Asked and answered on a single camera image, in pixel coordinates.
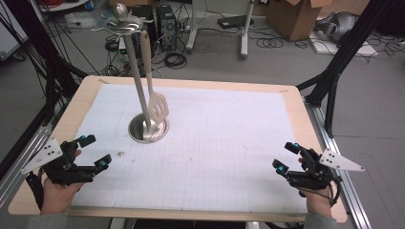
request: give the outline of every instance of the floor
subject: floor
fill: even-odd
[[[92,16],[98,21],[103,11],[96,9]],[[217,18],[208,16],[201,25],[218,29]],[[254,19],[253,30],[268,28],[264,17]],[[321,73],[332,59],[331,55],[315,54],[310,45],[300,49],[286,40],[272,40],[277,42],[274,44],[282,44],[280,48],[261,48],[258,44],[261,46],[262,40],[254,38],[268,36],[251,33],[248,58],[241,60],[239,34],[199,31],[195,50],[186,54],[184,68],[159,70],[164,78],[171,79],[298,85]],[[109,33],[74,30],[69,35],[97,70],[107,65],[104,44]],[[62,37],[73,64],[84,72],[94,72],[66,37]],[[383,45],[375,48],[384,50]],[[379,52],[370,63],[363,57],[355,57],[343,72],[337,91],[334,137],[343,156],[366,167],[365,173],[350,175],[372,228],[405,225],[402,165],[405,154],[401,152],[405,130],[404,61],[404,51],[394,55]],[[122,66],[120,60],[114,64]],[[29,60],[0,62],[0,73],[0,159],[3,159],[44,104],[44,97]],[[302,91],[302,95],[308,93],[310,90]],[[109,222],[110,219],[69,218],[68,228],[108,228]],[[26,224],[26,217],[9,215],[7,207],[0,210],[0,228],[24,228]],[[349,219],[339,223],[338,228],[355,226]]]

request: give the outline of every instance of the robotic hand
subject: robotic hand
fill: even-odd
[[[97,174],[108,168],[108,164],[112,161],[110,155],[96,161],[95,166],[77,166],[75,164],[75,152],[78,145],[83,148],[95,141],[94,135],[88,135],[70,142],[64,141],[59,147],[57,140],[52,138],[21,170],[22,174],[30,173],[26,177],[26,181],[32,189],[39,209],[42,208],[44,198],[41,182],[41,176],[44,172],[52,183],[70,185],[72,183],[92,182]],[[40,167],[38,175],[35,175],[32,170],[38,167]]]
[[[331,168],[337,170],[364,171],[364,167],[351,162],[339,154],[327,150],[322,155],[318,155],[314,150],[306,149],[299,144],[288,142],[286,149],[302,157],[304,172],[290,171],[288,166],[277,159],[273,160],[273,167],[276,173],[283,176],[290,186],[297,189],[321,190],[330,187],[330,206],[334,205],[339,199],[341,192],[341,178],[336,177]],[[330,182],[336,184],[336,195],[333,197],[333,189]]]

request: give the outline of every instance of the grid paper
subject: grid paper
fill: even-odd
[[[305,213],[305,200],[275,173],[274,158],[300,170],[280,94],[156,88],[166,96],[167,135],[142,144],[128,134],[141,113],[135,86],[103,85],[77,132],[95,135],[77,165],[102,156],[110,167],[74,205],[142,209]]]

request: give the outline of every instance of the metal spatula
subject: metal spatula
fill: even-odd
[[[157,125],[169,115],[169,108],[167,106],[166,98],[163,94],[156,93],[152,85],[152,63],[151,63],[151,48],[149,35],[146,31],[140,34],[140,50],[142,51],[143,66],[146,71],[146,78],[148,80],[149,91],[149,104],[148,111],[152,120]]]

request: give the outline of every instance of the metal rail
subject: metal rail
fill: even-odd
[[[20,173],[21,168],[42,148],[51,135],[52,128],[52,124],[38,128],[18,159],[14,161],[9,171],[0,181],[0,208],[3,207],[11,195],[15,194],[17,184],[20,184],[20,181],[25,178],[25,175]]]
[[[339,149],[337,148],[336,141],[334,138],[330,138],[327,130],[324,127],[325,115],[321,108],[313,107],[310,104],[307,104],[307,108],[312,111],[314,118],[316,119],[315,125],[318,127],[318,130],[323,139],[325,147],[331,149],[340,155]],[[360,198],[358,197],[352,179],[347,171],[335,171],[338,176],[342,178],[342,191],[345,194],[346,201],[349,205],[349,208],[352,212],[352,217],[354,223],[358,229],[371,229],[369,219],[367,218],[366,212],[361,204]]]

